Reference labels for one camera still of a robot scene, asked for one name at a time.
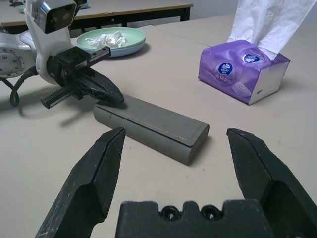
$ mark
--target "tissue box logo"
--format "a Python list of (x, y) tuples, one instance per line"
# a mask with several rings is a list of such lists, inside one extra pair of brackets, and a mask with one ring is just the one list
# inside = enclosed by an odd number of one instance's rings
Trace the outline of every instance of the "tissue box logo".
[(243, 57), (243, 60), (245, 63), (254, 63), (258, 62), (260, 58), (252, 54), (247, 54)]
[(229, 74), (232, 72), (232, 69), (233, 69), (232, 64), (230, 64), (230, 63), (223, 63), (223, 64), (220, 65), (218, 71), (219, 71), (219, 73), (221, 73), (221, 74), (227, 74), (227, 75), (229, 75)]

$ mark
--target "white table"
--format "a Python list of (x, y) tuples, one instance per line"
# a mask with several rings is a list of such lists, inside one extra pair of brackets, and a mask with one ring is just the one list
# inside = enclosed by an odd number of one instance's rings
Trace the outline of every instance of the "white table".
[[(210, 27), (210, 43), (215, 32), (225, 41), (229, 21), (221, 29)], [(313, 183), (317, 82), (313, 74), (301, 74), (303, 61), (314, 68), (312, 32), (292, 39), (298, 43), (285, 52), (293, 62), (280, 91), (247, 106), (197, 79), (206, 45), (158, 27), (143, 30), (147, 44), (141, 52), (101, 62), (94, 69), (125, 94), (209, 123), (210, 137), (190, 167), (126, 138), (109, 216), (94, 228), (92, 238), (114, 237), (125, 200), (153, 200), (160, 209), (171, 204), (181, 209), (183, 202), (194, 200), (200, 207), (211, 203), (221, 209), (225, 200), (243, 198), (226, 136), (229, 127), (263, 139), (317, 203)], [(189, 28), (188, 35), (195, 31)], [(38, 98), (51, 91), (52, 86), (39, 77), (28, 79), (19, 91), (24, 105), (17, 110), (9, 106), (8, 88), (0, 87), (1, 237), (34, 237), (71, 168), (109, 130), (95, 121), (91, 112), (95, 101), (90, 98), (69, 98), (45, 109)]]
[[(88, 9), (76, 15), (71, 29), (100, 27), (128, 22), (152, 20), (166, 17), (180, 17), (187, 21), (190, 17), (191, 3), (182, 0), (91, 0)], [(0, 2), (0, 23), (11, 33), (18, 34), (27, 30), (24, 15), (10, 7), (10, 3)]]

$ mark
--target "black cable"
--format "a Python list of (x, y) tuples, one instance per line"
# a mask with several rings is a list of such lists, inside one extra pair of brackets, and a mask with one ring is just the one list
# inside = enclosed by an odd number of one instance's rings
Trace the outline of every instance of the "black cable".
[(18, 89), (21, 87), (21, 85), (24, 83), (24, 81), (32, 76), (38, 75), (38, 72), (36, 71), (35, 66), (29, 68), (25, 73), (18, 79), (16, 84), (12, 88), (12, 92), (10, 95), (10, 104), (13, 107), (19, 106), (20, 98), (18, 95)]
[[(6, 78), (3, 78), (3, 79), (1, 79), (0, 78), (0, 81), (2, 81), (6, 86), (8, 86), (11, 90), (13, 89), (13, 85), (6, 79)], [(15, 100), (16, 101), (19, 101), (19, 95), (16, 93), (15, 94)]]

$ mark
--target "tissue paper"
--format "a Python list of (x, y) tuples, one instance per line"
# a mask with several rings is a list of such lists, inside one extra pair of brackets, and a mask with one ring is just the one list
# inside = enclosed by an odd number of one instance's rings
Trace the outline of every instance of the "tissue paper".
[(246, 40), (273, 60), (315, 2), (316, 0), (239, 0), (228, 42)]
[(127, 43), (127, 39), (122, 35), (122, 31), (117, 31), (114, 34), (101, 34), (95, 39), (85, 39), (89, 45), (96, 46), (97, 49), (108, 46), (110, 48), (122, 47)]

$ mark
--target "plate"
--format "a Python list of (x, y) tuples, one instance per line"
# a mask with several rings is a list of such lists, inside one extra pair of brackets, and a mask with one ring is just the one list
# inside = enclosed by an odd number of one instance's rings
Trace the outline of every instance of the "plate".
[(145, 43), (145, 33), (139, 29), (129, 27), (110, 27), (86, 32), (80, 35), (76, 40), (76, 45), (88, 52), (97, 51), (96, 46), (90, 46), (86, 38), (96, 38), (101, 34), (113, 34), (116, 31), (122, 31), (122, 35), (127, 38), (127, 44), (123, 47), (111, 48), (111, 57), (124, 56), (134, 53), (142, 48)]

